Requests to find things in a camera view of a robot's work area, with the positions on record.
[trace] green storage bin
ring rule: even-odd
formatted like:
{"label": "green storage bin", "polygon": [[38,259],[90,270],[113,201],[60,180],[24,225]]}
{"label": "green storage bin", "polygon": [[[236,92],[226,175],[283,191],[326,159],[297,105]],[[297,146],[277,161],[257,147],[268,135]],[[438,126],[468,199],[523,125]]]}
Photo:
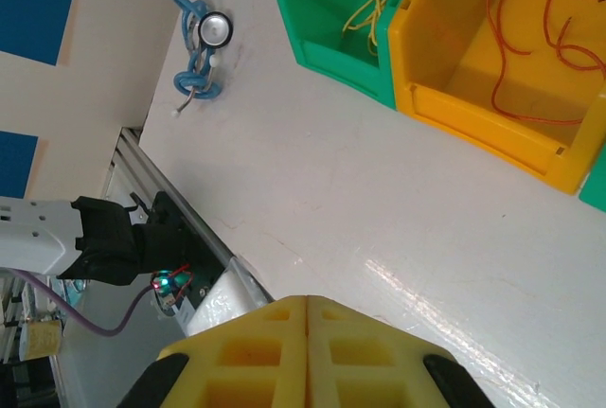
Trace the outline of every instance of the green storage bin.
{"label": "green storage bin", "polygon": [[606,212],[606,146],[602,148],[602,152],[592,168],[579,198],[587,204]]}
{"label": "green storage bin", "polygon": [[368,52],[370,27],[343,25],[367,0],[277,0],[296,61],[396,109],[387,29],[401,0],[388,0],[377,24],[377,54]]}

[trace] white table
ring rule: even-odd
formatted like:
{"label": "white table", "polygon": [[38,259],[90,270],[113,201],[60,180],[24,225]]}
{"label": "white table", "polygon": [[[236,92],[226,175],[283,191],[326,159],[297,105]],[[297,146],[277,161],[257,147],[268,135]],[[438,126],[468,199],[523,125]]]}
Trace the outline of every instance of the white table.
{"label": "white table", "polygon": [[276,0],[213,6],[223,94],[171,118],[175,29],[141,146],[270,293],[446,346],[497,406],[602,406],[606,214],[297,66]]}

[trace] stethoscope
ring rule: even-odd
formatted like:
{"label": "stethoscope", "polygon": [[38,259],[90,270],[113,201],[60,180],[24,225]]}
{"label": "stethoscope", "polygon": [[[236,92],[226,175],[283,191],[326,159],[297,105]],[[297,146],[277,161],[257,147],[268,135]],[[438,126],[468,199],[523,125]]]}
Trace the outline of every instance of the stethoscope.
{"label": "stethoscope", "polygon": [[173,81],[175,88],[187,96],[172,111],[172,116],[178,117],[193,99],[213,99],[221,93],[221,86],[213,81],[213,74],[221,63],[217,50],[229,44],[234,26],[224,13],[208,12],[202,0],[174,2],[182,10],[181,30],[189,54],[187,70],[175,75]]}

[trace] blue cable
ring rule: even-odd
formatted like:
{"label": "blue cable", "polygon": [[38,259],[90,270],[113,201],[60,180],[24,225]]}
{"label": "blue cable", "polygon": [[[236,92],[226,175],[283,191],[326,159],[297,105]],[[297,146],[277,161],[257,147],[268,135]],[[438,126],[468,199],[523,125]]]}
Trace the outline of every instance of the blue cable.
{"label": "blue cable", "polygon": [[[208,7],[202,0],[189,1],[189,0],[173,0],[174,3],[181,9],[181,32],[183,34],[184,42],[187,46],[189,40],[189,20],[190,17],[202,20],[208,13]],[[194,94],[194,98],[200,99],[211,99],[215,98],[221,93],[221,86],[212,81],[210,87],[208,87],[208,74],[210,73],[210,56],[215,52],[212,48],[203,46],[202,51],[196,50],[191,53],[189,62],[187,63],[187,70],[179,72],[174,76],[173,84],[177,90],[184,96],[189,96],[192,88],[196,88],[197,91]],[[198,57],[205,54],[205,61],[200,70],[200,73],[196,72],[196,64],[198,63]]]}

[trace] white wall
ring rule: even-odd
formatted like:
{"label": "white wall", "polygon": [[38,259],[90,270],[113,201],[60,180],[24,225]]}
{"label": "white wall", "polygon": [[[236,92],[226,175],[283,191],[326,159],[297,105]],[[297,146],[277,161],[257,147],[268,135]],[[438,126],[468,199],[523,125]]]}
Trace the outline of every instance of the white wall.
{"label": "white wall", "polygon": [[28,197],[101,193],[120,128],[143,124],[177,12],[170,0],[74,0],[59,65],[0,52],[0,130],[43,140]]}

